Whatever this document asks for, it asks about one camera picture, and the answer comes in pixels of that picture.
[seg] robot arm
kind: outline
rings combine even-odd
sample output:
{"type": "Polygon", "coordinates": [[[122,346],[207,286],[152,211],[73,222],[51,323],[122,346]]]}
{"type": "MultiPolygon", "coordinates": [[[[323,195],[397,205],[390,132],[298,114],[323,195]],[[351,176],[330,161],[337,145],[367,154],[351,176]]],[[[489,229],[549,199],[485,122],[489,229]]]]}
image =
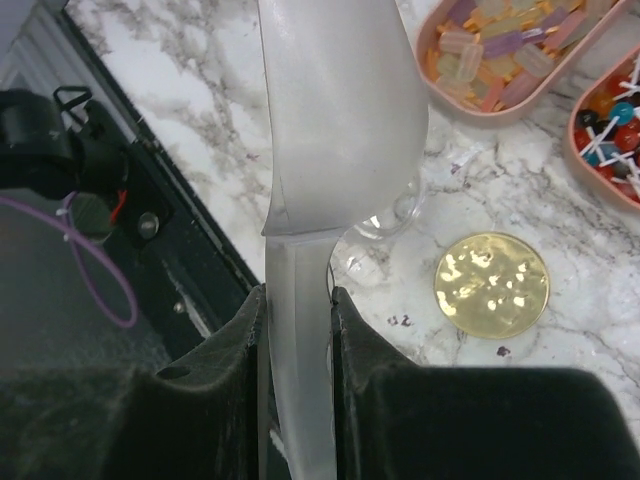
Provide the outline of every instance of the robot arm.
{"type": "Polygon", "coordinates": [[[67,130],[60,102],[0,91],[0,190],[29,188],[54,200],[74,191],[117,191],[126,181],[126,155],[97,138],[90,128],[67,130]]]}

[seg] purple candy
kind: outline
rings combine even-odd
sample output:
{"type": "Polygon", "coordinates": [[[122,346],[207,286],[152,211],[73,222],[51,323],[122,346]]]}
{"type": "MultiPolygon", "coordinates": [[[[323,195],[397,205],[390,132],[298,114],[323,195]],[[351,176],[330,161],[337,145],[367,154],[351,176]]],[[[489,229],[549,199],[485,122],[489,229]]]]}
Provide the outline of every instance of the purple candy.
{"type": "Polygon", "coordinates": [[[542,20],[542,22],[540,22],[540,25],[538,25],[538,28],[541,28],[542,30],[547,30],[548,28],[551,28],[551,27],[557,27],[568,16],[569,16],[569,12],[567,12],[564,9],[564,7],[558,7],[549,15],[547,15],[547,18],[545,18],[544,20],[542,20]]]}
{"type": "Polygon", "coordinates": [[[544,30],[541,28],[532,28],[531,30],[522,32],[522,43],[525,45],[527,43],[540,43],[545,38],[547,38],[547,34],[544,33],[544,30]]]}
{"type": "Polygon", "coordinates": [[[448,17],[453,23],[461,27],[469,20],[474,8],[476,8],[475,0],[458,0],[449,10],[448,17]]]}
{"type": "Polygon", "coordinates": [[[519,50],[524,44],[522,32],[513,30],[484,41],[484,58],[496,58],[519,50]]]}

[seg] spatula head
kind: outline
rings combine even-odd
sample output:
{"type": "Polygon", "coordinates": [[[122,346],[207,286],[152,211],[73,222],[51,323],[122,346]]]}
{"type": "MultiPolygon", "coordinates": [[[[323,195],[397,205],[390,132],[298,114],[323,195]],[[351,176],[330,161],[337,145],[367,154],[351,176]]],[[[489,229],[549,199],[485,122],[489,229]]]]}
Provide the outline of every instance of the spatula head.
{"type": "Polygon", "coordinates": [[[394,0],[259,0],[273,134],[265,235],[347,229],[415,173],[428,108],[394,0]]]}

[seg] round gold lid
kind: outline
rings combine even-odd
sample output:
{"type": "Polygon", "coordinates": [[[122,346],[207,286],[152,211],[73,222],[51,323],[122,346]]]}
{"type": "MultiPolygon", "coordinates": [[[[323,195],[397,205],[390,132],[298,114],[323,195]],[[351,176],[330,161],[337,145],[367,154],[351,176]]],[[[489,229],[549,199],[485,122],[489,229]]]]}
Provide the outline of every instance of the round gold lid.
{"type": "Polygon", "coordinates": [[[469,335],[508,338],[533,325],[549,300],[549,274],[529,245],[504,233],[460,240],[436,270],[438,305],[469,335]]]}

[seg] red wire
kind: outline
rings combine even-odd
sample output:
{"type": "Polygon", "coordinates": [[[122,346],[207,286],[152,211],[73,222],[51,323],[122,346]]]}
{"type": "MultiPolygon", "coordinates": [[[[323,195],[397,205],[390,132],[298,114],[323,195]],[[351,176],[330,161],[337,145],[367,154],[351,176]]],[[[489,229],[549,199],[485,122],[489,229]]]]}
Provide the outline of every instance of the red wire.
{"type": "Polygon", "coordinates": [[[120,210],[122,210],[122,207],[124,207],[124,204],[127,201],[127,191],[126,190],[119,190],[118,191],[118,205],[116,205],[116,208],[113,209],[113,211],[111,212],[111,217],[109,218],[111,221],[111,225],[115,225],[116,221],[118,220],[118,215],[120,214],[120,210]]]}

